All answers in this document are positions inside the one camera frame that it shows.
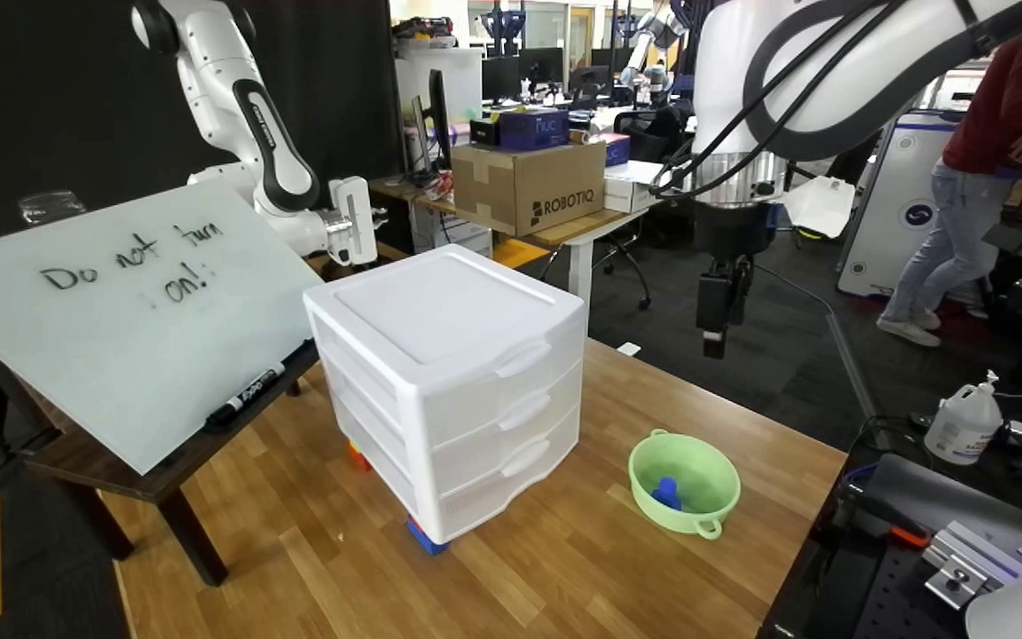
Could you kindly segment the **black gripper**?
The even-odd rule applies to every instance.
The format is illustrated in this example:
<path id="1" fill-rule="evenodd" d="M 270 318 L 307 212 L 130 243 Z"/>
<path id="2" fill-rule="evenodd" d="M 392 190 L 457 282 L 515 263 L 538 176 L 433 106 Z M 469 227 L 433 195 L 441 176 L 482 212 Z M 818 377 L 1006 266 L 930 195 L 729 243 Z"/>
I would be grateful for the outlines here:
<path id="1" fill-rule="evenodd" d="M 708 360 L 724 354 L 729 330 L 745 318 L 748 287 L 753 287 L 753 263 L 748 258 L 718 258 L 698 276 L 696 325 L 698 325 Z"/>

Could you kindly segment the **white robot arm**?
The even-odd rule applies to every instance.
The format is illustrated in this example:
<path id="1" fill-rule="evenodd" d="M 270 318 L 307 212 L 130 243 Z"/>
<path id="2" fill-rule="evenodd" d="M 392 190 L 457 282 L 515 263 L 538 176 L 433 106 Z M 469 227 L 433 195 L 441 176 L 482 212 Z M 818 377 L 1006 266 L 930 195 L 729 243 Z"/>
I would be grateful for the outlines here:
<path id="1" fill-rule="evenodd" d="M 651 190 L 698 219 L 711 360 L 745 316 L 782 167 L 880 130 L 937 76 L 1022 35 L 1022 0 L 672 0 L 696 31 L 693 140 Z"/>

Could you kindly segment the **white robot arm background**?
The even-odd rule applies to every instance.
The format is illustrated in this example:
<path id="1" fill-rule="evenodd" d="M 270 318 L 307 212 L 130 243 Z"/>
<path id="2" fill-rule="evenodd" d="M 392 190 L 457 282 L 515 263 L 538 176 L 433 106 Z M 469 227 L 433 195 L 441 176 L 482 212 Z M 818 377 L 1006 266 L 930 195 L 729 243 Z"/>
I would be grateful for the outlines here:
<path id="1" fill-rule="evenodd" d="M 135 40 L 169 58 L 206 144 L 232 164 L 191 183 L 232 183 L 298 254 L 327 253 L 342 266 L 378 258 L 367 176 L 320 182 L 298 153 L 251 53 L 251 18 L 233 0 L 130 0 Z"/>

